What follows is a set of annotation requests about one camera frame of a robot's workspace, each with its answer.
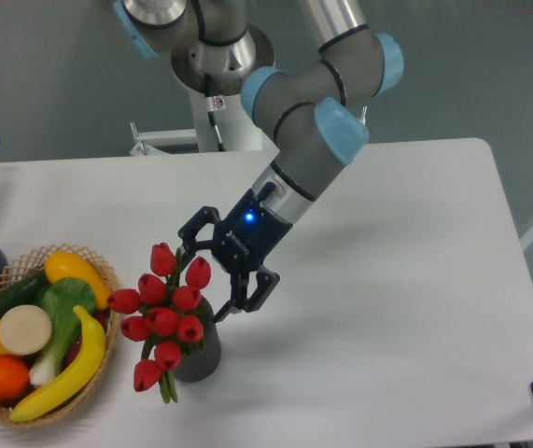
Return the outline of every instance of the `orange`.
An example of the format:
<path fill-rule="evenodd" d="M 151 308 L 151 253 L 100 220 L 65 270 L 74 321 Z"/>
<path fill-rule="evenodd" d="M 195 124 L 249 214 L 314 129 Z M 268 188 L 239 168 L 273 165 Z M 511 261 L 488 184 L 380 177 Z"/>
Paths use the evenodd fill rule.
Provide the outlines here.
<path fill-rule="evenodd" d="M 0 401 L 20 397 L 30 384 L 30 371 L 17 357 L 0 357 Z"/>

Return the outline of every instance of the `blue joint cap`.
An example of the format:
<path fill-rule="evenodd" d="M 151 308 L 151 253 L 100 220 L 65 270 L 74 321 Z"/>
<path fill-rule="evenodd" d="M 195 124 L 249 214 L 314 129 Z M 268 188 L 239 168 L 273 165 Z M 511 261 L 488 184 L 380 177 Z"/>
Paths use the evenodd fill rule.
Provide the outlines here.
<path fill-rule="evenodd" d="M 370 139 L 368 128 L 332 98 L 316 106 L 314 117 L 330 152 L 344 165 L 350 164 Z"/>
<path fill-rule="evenodd" d="M 158 56 L 158 53 L 154 51 L 150 45 L 147 44 L 146 40 L 142 35 L 139 34 L 139 31 L 133 26 L 132 21 L 129 19 L 127 12 L 125 12 L 125 7 L 123 6 L 121 0 L 115 0 L 113 3 L 113 8 L 119 16 L 120 22 L 125 28 L 127 35 L 131 38 L 133 45 L 139 51 L 144 59 L 155 58 Z"/>
<path fill-rule="evenodd" d="M 241 106 L 252 121 L 254 120 L 254 103 L 258 98 L 259 90 L 269 77 L 277 73 L 283 73 L 283 71 L 275 67 L 260 67 L 245 80 L 241 89 Z"/>
<path fill-rule="evenodd" d="M 375 36 L 380 41 L 382 51 L 385 54 L 385 73 L 383 74 L 382 84 L 378 90 L 378 93 L 382 93 L 400 81 L 405 67 L 403 53 L 401 53 L 399 44 L 395 42 L 395 39 L 393 39 L 391 35 L 386 35 L 384 33 Z"/>

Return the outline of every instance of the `floor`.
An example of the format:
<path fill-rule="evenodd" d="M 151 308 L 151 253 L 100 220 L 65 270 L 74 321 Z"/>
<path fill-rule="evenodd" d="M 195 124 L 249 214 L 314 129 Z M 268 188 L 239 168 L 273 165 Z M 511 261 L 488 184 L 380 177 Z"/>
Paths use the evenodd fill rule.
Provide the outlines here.
<path fill-rule="evenodd" d="M 483 138 L 522 234 L 533 214 L 533 1 L 361 4 L 406 65 L 369 104 L 371 142 Z M 278 66 L 317 60 L 296 2 L 249 5 Z M 131 120 L 140 132 L 192 127 L 168 57 L 141 60 L 110 1 L 0 0 L 0 161 L 126 156 Z M 526 260 L 533 280 L 533 245 Z"/>

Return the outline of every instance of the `bok choy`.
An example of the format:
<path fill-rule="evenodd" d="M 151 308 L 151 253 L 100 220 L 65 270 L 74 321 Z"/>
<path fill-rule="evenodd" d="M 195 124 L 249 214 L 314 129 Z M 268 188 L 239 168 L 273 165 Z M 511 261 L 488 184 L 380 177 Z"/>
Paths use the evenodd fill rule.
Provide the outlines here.
<path fill-rule="evenodd" d="M 63 369 L 63 359 L 81 333 L 73 307 L 83 306 L 93 314 L 96 305 L 91 287 L 76 278 L 64 278 L 52 285 L 35 304 L 50 317 L 52 335 L 30 369 L 30 383 L 40 387 L 52 381 Z"/>

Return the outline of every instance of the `black vase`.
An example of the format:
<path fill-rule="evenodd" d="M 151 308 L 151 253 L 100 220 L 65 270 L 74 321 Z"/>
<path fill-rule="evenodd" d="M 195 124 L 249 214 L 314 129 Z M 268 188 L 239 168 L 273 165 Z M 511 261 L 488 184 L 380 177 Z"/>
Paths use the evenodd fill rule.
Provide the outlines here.
<path fill-rule="evenodd" d="M 183 356 L 178 367 L 174 370 L 175 378 L 186 383 L 202 381 L 210 376 L 218 367 L 220 362 L 220 339 L 218 338 L 217 325 L 212 322 L 214 311 L 210 306 L 200 320 L 203 325 L 205 337 L 204 350 L 200 350 L 198 344 L 194 344 L 189 357 Z"/>

